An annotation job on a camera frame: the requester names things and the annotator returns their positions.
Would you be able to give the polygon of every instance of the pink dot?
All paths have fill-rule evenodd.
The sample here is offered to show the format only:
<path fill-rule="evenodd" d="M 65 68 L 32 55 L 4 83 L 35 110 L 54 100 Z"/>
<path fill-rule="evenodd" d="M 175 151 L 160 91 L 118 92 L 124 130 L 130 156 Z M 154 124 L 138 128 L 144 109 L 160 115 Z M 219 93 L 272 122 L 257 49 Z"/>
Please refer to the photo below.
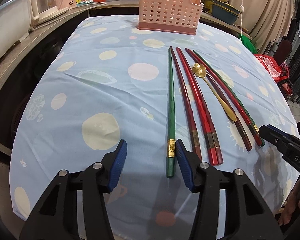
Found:
<path fill-rule="evenodd" d="M 253 101 L 253 96 L 247 93 L 247 98 L 249 98 L 251 101 Z"/>

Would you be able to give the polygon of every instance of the wooden countertop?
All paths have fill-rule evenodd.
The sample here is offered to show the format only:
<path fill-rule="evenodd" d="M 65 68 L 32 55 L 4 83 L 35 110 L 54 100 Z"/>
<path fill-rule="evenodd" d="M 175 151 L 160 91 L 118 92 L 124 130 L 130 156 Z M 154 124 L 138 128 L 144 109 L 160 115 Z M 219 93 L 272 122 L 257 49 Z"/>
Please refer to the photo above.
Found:
<path fill-rule="evenodd" d="M 73 17 L 79 15 L 80 13 L 93 9 L 101 8 L 112 8 L 112 7 L 138 7 L 139 0 L 119 0 L 107 2 L 105 4 L 91 4 L 80 6 L 74 9 L 67 11 L 62 14 L 56 20 L 52 20 L 51 24 L 36 28 L 32 31 L 27 38 L 25 38 L 21 43 L 17 44 L 11 48 L 1 59 L 0 59 L 0 90 L 3 87 L 4 83 L 7 81 L 8 77 L 11 75 L 13 70 L 18 66 L 21 60 L 46 36 L 60 27 L 63 23 L 69 21 Z M 240 33 L 241 30 L 233 25 L 226 24 L 211 15 L 206 13 L 201 14 L 201 20 L 207 21 L 209 23 L 215 23 L 223 27 L 229 28 L 235 32 Z M 4 145 L 0 144 L 0 151 L 4 152 L 7 155 L 11 155 L 11 149 L 8 149 Z"/>

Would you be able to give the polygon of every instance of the gold spoon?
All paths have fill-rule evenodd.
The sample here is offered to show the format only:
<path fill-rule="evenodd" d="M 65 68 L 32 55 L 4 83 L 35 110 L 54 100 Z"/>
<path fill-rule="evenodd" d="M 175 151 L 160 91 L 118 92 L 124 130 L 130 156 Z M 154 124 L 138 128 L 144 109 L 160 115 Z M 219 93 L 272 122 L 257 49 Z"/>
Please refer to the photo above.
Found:
<path fill-rule="evenodd" d="M 206 67 L 205 65 L 200 65 L 199 63 L 195 63 L 194 67 L 192 68 L 192 72 L 199 78 L 202 78 L 206 84 L 209 86 L 213 94 L 216 96 L 218 101 L 220 102 L 221 106 L 223 107 L 224 111 L 226 112 L 227 116 L 234 122 L 237 121 L 237 116 L 235 115 L 234 111 L 231 110 L 231 108 L 222 100 L 222 98 L 217 94 L 216 90 L 213 88 L 213 86 L 208 82 L 206 78 Z"/>

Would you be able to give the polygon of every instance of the pink plastic basket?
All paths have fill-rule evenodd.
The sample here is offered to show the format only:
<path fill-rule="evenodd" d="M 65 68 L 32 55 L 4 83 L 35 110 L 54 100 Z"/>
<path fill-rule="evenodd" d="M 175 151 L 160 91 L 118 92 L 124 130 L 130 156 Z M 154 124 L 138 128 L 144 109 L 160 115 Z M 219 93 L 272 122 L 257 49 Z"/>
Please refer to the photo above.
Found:
<path fill-rule="evenodd" d="M 140 0 L 138 29 L 195 35 L 201 0 Z"/>

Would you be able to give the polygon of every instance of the metal screw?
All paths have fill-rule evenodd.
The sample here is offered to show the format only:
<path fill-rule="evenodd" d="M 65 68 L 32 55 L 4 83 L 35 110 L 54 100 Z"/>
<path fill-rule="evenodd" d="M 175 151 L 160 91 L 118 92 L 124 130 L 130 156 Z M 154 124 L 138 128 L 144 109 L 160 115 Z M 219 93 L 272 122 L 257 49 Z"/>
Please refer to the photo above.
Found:
<path fill-rule="evenodd" d="M 59 171 L 59 176 L 60 176 L 60 177 L 66 176 L 67 173 L 68 173 L 68 172 L 67 172 L 66 170 Z"/>
<path fill-rule="evenodd" d="M 208 163 L 205 163 L 205 162 L 200 163 L 199 166 L 200 166 L 200 168 L 202 168 L 202 169 L 207 169 L 207 168 L 209 168 L 209 164 L 208 164 Z"/>
<path fill-rule="evenodd" d="M 235 172 L 235 174 L 237 174 L 239 176 L 242 176 L 244 174 L 243 170 L 241 170 L 241 169 L 236 169 L 234 172 Z"/>
<path fill-rule="evenodd" d="M 101 167 L 102 167 L 102 163 L 94 163 L 93 164 L 93 168 L 96 170 L 100 169 Z"/>

